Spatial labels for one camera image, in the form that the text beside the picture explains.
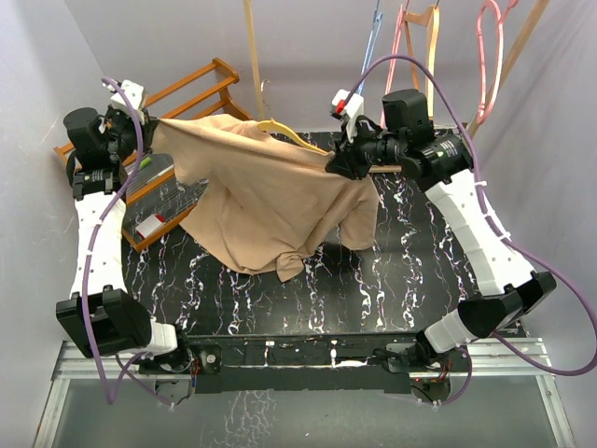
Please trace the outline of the gold yellow hanger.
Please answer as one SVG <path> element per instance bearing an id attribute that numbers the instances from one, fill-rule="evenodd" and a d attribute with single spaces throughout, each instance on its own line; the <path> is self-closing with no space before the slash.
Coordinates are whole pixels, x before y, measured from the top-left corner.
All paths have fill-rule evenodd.
<path id="1" fill-rule="evenodd" d="M 269 83 L 269 81 L 267 79 L 264 79 L 260 83 L 259 93 L 260 93 L 261 106 L 263 108 L 263 113 L 268 112 L 270 114 L 270 118 L 260 120 L 257 123 L 257 127 L 262 132 L 265 132 L 265 133 L 271 133 L 271 134 L 275 133 L 275 134 L 280 134 L 282 136 L 285 136 L 291 142 L 293 142 L 297 146 L 302 147 L 306 150 L 309 150 L 309 151 L 317 153 L 317 154 L 326 155 L 327 151 L 307 142 L 306 140 L 301 138 L 290 127 L 286 126 L 285 124 L 283 124 L 273 118 L 272 113 L 271 113 L 271 107 L 270 107 L 269 103 L 267 102 L 266 94 L 265 94 L 266 86 L 268 83 Z"/>

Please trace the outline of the beige t shirt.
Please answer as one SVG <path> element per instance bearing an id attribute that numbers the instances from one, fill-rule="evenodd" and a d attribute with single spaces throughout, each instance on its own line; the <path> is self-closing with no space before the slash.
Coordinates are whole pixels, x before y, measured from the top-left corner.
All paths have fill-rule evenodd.
<path id="1" fill-rule="evenodd" d="M 301 273 L 334 230 L 350 250 L 375 242 L 379 194 L 371 177 L 326 171 L 331 155 L 280 141 L 228 114 L 161 119 L 152 148 L 169 155 L 178 182 L 207 186 L 181 226 L 237 273 Z"/>

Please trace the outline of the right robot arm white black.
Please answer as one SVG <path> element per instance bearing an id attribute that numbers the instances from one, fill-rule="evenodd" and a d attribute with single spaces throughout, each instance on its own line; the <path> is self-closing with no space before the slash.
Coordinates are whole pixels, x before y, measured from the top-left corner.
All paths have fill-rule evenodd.
<path id="1" fill-rule="evenodd" d="M 417 362 L 434 371 L 451 350 L 530 313 L 556 281 L 549 272 L 537 272 L 507 246 L 508 235 L 488 223 L 493 211 L 479 206 L 472 157 L 460 136 L 435 134 L 425 95 L 394 91 L 383 96 L 382 106 L 385 124 L 379 126 L 365 116 L 362 96 L 336 93 L 331 114 L 340 120 L 341 134 L 326 170 L 356 180 L 372 166 L 399 167 L 441 213 L 471 263 L 479 294 L 416 336 Z"/>

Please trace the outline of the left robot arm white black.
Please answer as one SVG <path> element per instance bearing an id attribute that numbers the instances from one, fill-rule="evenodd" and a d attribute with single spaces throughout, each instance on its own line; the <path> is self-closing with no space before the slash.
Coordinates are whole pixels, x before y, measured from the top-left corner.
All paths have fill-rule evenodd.
<path id="1" fill-rule="evenodd" d="M 146 353 L 160 357 L 170 371 L 186 370 L 189 345 L 176 329 L 151 318 L 127 291 L 121 260 L 129 176 L 123 162 L 136 149 L 132 119 L 109 108 L 100 114 L 82 107 L 63 120 L 73 144 L 66 173 L 78 223 L 77 266 L 70 297 L 56 305 L 63 330 L 84 357 Z"/>

